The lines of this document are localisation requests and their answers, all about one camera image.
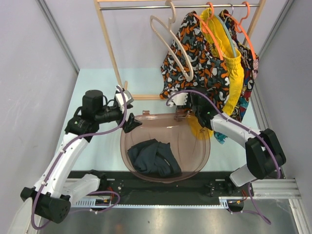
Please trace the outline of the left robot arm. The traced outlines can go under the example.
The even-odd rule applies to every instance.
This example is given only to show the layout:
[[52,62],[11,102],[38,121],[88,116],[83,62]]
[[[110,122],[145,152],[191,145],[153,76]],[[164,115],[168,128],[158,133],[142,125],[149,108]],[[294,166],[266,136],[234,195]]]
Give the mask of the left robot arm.
[[110,134],[118,129],[128,133],[141,125],[132,113],[133,97],[129,91],[116,87],[113,104],[100,90],[86,91],[65,128],[61,145],[49,166],[32,188],[23,188],[23,201],[32,200],[31,224],[38,215],[54,223],[61,223],[73,204],[85,196],[104,194],[108,189],[105,174],[91,170],[69,187],[65,182],[80,154],[94,136]]

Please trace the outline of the orange black camouflage shorts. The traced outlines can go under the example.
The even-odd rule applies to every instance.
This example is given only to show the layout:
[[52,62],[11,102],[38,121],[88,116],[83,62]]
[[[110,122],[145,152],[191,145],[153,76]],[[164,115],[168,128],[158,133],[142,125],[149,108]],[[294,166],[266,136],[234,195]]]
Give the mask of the orange black camouflage shorts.
[[193,68],[193,78],[187,81],[174,57],[167,53],[160,67],[164,86],[159,96],[167,99],[171,92],[203,87],[209,99],[222,110],[230,97],[229,72],[225,61],[212,54],[210,44],[201,31],[201,22],[196,16],[195,11],[189,12],[181,23],[176,37],[182,46],[175,41],[170,45],[185,71],[189,72],[181,49],[186,51]]

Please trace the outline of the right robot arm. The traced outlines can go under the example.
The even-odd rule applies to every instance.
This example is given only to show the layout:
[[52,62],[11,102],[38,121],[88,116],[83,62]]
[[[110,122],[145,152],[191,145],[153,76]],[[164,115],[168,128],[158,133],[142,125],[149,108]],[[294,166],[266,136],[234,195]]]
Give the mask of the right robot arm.
[[245,149],[246,164],[230,174],[225,183],[229,195],[237,195],[243,185],[257,179],[264,179],[274,171],[280,178],[280,167],[286,163],[286,156],[276,133],[271,129],[255,130],[221,112],[198,91],[190,94],[192,111],[200,126],[224,134]]

